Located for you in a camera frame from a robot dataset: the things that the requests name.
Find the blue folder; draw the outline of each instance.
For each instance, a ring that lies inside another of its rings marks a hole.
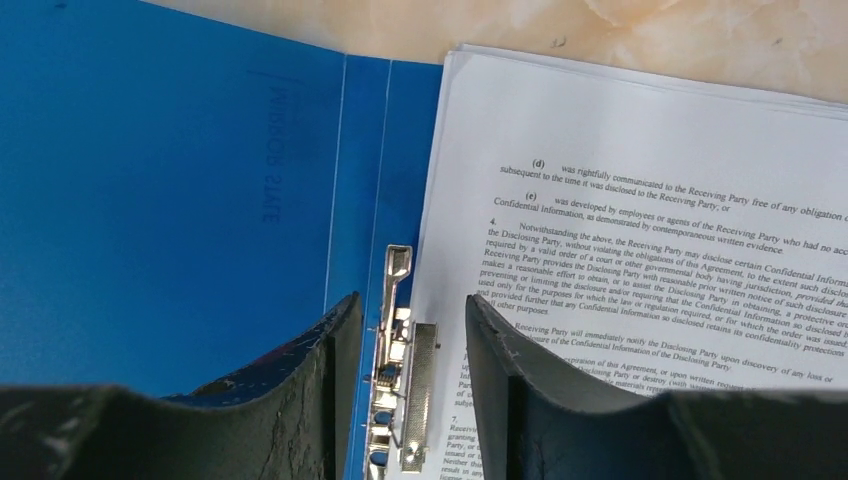
[[[375,327],[440,77],[135,0],[4,2],[0,383],[186,392],[354,290]]]

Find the binder mechanism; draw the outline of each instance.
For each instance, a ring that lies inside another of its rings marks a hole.
[[[371,397],[366,425],[365,476],[421,473],[427,455],[427,417],[435,368],[436,325],[417,323],[414,312],[396,305],[397,285],[412,271],[412,247],[389,245],[374,370],[366,381]],[[396,426],[400,422],[401,438]],[[394,444],[398,456],[389,458]]]

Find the document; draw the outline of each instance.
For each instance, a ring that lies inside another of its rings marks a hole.
[[[467,294],[643,395],[848,386],[844,110],[464,51],[442,95],[411,298],[441,343],[422,478],[483,477]]]

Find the beige marble table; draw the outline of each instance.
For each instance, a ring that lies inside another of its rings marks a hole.
[[[848,0],[151,0],[353,54],[458,43],[848,103]]]

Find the paper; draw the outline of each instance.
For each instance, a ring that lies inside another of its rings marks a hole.
[[[423,478],[482,476],[464,352],[475,292],[645,395],[848,385],[839,106],[470,52],[447,68],[411,305],[442,345]]]

